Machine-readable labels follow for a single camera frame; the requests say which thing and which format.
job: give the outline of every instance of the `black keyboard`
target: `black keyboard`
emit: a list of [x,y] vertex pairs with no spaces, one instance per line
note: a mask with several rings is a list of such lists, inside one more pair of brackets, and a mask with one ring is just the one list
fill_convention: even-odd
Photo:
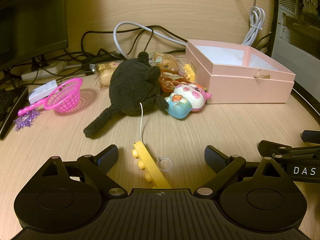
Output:
[[17,117],[17,112],[23,108],[28,95],[27,87],[8,91],[0,89],[0,139],[4,138]]

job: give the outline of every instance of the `pink box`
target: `pink box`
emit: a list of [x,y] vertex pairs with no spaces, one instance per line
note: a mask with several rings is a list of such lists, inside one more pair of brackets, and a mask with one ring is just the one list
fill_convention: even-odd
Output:
[[188,40],[186,63],[212,94],[208,104],[285,103],[295,78],[252,47],[218,41]]

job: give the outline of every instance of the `black plush toy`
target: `black plush toy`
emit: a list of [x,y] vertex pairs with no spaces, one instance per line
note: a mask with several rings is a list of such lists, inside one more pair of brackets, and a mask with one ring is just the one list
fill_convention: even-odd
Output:
[[165,110],[168,103],[160,95],[160,69],[149,64],[148,53],[141,52],[138,58],[122,62],[114,71],[109,87],[111,106],[106,108],[84,130],[86,137],[92,137],[116,114],[141,114],[155,104]]

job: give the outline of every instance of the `pink plastic basket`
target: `pink plastic basket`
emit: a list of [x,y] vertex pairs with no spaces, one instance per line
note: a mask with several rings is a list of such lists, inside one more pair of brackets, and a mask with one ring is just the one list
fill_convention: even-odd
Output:
[[39,101],[18,111],[18,115],[22,115],[40,105],[45,110],[55,109],[59,113],[66,113],[72,110],[80,99],[81,78],[72,78],[59,85],[52,93]]

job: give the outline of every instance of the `pink basket handle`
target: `pink basket handle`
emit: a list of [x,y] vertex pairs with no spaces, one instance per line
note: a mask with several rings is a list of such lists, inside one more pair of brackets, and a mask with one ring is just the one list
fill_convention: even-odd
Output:
[[45,104],[47,101],[48,101],[48,98],[42,98],[42,99],[36,101],[35,103],[31,104],[30,106],[27,106],[27,107],[25,107],[23,109],[20,109],[18,111],[18,116],[20,116],[22,114],[25,114],[26,112],[28,112],[28,111],[30,111],[32,109],[35,109],[38,106],[41,106],[41,105]]

